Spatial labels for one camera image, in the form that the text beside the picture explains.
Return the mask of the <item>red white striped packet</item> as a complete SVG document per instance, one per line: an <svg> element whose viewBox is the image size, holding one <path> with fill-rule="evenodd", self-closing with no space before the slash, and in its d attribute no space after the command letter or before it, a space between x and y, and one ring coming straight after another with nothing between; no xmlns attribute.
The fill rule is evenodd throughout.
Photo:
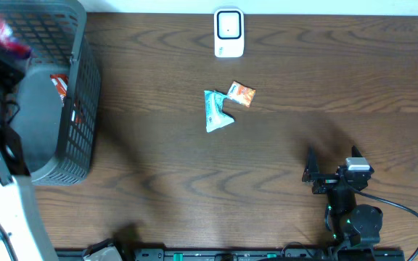
<svg viewBox="0 0 418 261"><path fill-rule="evenodd" d="M64 102L64 98L67 96L68 76L66 74L51 74L50 78L60 95L61 102Z"/></svg>

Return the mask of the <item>small orange snack packet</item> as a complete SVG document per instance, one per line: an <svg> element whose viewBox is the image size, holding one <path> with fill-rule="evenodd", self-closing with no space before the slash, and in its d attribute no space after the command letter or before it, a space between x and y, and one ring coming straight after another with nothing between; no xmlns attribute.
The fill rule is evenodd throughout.
<svg viewBox="0 0 418 261"><path fill-rule="evenodd" d="M250 107L255 96L255 92L255 89L234 81L227 92L227 97L238 104Z"/></svg>

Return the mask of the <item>teal white snack packet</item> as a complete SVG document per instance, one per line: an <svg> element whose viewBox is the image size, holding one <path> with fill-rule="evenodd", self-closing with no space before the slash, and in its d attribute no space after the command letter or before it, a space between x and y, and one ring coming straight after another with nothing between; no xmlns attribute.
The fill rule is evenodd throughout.
<svg viewBox="0 0 418 261"><path fill-rule="evenodd" d="M223 111L225 94L217 91L204 91L204 97L208 133L234 123L234 118Z"/></svg>

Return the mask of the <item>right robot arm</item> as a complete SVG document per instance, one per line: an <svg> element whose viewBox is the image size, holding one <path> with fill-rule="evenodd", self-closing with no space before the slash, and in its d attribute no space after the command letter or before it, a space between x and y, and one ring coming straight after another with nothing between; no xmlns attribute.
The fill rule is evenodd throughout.
<svg viewBox="0 0 418 261"><path fill-rule="evenodd" d="M382 210L358 204L356 194L368 186L374 169L353 146L351 156L334 173L321 173L313 149L308 150L302 181L313 194L327 196L324 221L334 236L323 257L328 260L374 260L373 246L380 242Z"/></svg>

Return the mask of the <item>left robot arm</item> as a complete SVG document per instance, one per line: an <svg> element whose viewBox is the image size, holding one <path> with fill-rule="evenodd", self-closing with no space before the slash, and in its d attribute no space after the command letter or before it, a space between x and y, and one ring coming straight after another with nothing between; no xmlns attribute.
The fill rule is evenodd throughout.
<svg viewBox="0 0 418 261"><path fill-rule="evenodd" d="M23 69L0 48L0 260L57 260L41 219L19 135L11 128L8 94Z"/></svg>

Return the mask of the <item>grey plastic mesh basket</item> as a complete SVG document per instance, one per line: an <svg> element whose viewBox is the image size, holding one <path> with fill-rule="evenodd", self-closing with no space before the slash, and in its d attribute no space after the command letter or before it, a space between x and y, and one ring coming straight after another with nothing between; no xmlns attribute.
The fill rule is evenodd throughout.
<svg viewBox="0 0 418 261"><path fill-rule="evenodd" d="M20 136L32 182L80 183L90 170L101 88L85 37L86 10L76 0L0 1L0 16L32 49L15 97L20 111L10 123ZM51 74L68 76L64 102Z"/></svg>

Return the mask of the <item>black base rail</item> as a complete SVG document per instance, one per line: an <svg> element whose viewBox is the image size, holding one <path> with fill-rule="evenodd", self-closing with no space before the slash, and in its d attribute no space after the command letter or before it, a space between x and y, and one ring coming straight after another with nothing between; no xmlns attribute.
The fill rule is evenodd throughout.
<svg viewBox="0 0 418 261"><path fill-rule="evenodd" d="M286 250L267 249L134 249L120 252L121 260L136 261L256 261L256 260L328 260L315 249L301 249L297 246ZM404 261L401 250L342 250L339 260Z"/></svg>

